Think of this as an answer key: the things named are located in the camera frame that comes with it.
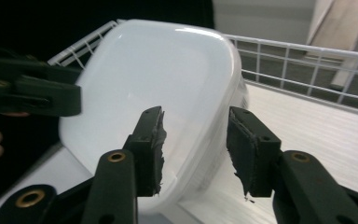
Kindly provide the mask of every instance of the white metal grid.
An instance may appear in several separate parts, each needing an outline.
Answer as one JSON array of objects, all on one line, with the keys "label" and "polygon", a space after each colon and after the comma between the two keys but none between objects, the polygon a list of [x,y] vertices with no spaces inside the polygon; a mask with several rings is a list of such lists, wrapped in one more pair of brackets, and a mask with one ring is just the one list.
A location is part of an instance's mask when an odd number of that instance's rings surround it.
[{"label": "white metal grid", "polygon": [[[117,22],[108,22],[54,56],[48,63],[84,68],[103,36],[116,26]],[[358,52],[244,36],[226,35],[226,37],[232,40],[241,55],[242,75],[248,83],[358,111],[358,91],[351,89],[353,81],[358,78]],[[265,72],[268,67],[276,69]],[[336,76],[343,73],[348,78],[339,91],[332,89],[331,85],[319,83],[319,79],[326,79],[325,77],[328,76],[330,77],[327,79],[331,81],[332,73]]]}]

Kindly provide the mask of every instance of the brass screw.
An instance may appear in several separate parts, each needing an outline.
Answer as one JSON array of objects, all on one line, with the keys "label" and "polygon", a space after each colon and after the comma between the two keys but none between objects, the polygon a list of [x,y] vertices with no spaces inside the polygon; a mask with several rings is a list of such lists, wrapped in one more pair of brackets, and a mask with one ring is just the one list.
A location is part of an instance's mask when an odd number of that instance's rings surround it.
[{"label": "brass screw", "polygon": [[304,153],[294,152],[292,153],[292,159],[300,162],[310,162],[310,157]]},{"label": "brass screw", "polygon": [[126,159],[126,154],[122,152],[114,152],[110,154],[107,159],[111,162],[124,161],[124,159]]},{"label": "brass screw", "polygon": [[5,81],[0,81],[0,87],[5,87],[7,86],[7,82]]},{"label": "brass screw", "polygon": [[[26,200],[25,198],[31,195],[35,195],[36,198],[34,198],[33,200]],[[40,201],[42,201],[42,199],[45,197],[45,191],[43,191],[42,189],[33,189],[30,190],[24,194],[22,194],[16,201],[16,206],[20,207],[20,208],[25,208],[25,207],[30,207],[33,206],[37,203],[39,203]]]}]

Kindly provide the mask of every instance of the dark background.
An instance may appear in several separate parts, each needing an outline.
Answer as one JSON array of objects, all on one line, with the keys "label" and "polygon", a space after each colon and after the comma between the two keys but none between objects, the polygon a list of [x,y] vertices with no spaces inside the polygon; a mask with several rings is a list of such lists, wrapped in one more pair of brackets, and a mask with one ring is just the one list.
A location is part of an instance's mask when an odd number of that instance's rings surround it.
[{"label": "dark background", "polygon": [[[213,28],[211,0],[0,0],[0,48],[46,61],[109,21],[146,19]],[[4,155],[0,195],[51,145],[59,141],[58,119],[0,115]]]}]

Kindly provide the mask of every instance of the white plastic container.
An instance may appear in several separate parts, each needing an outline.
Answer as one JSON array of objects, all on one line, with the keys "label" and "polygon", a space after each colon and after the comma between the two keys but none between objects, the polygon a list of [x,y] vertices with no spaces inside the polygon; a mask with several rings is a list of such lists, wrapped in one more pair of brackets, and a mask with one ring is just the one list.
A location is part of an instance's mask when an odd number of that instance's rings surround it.
[{"label": "white plastic container", "polygon": [[144,110],[165,111],[163,185],[159,196],[139,198],[141,213],[161,211],[207,182],[225,148],[228,107],[246,104],[231,42],[165,22],[127,21],[110,31],[77,84],[83,112],[62,118],[60,134],[93,174],[104,152],[123,147]]}]

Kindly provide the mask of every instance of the white floor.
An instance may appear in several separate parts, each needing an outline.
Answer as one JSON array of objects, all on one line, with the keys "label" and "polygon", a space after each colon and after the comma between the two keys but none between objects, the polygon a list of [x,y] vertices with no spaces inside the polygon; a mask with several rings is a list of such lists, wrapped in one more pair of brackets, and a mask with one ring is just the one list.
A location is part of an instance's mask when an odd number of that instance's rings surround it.
[{"label": "white floor", "polygon": [[[282,140],[282,150],[317,157],[336,181],[358,191],[358,114],[250,86],[250,110]],[[201,223],[276,223],[271,199],[246,201],[229,156],[206,193],[180,202]]]}]

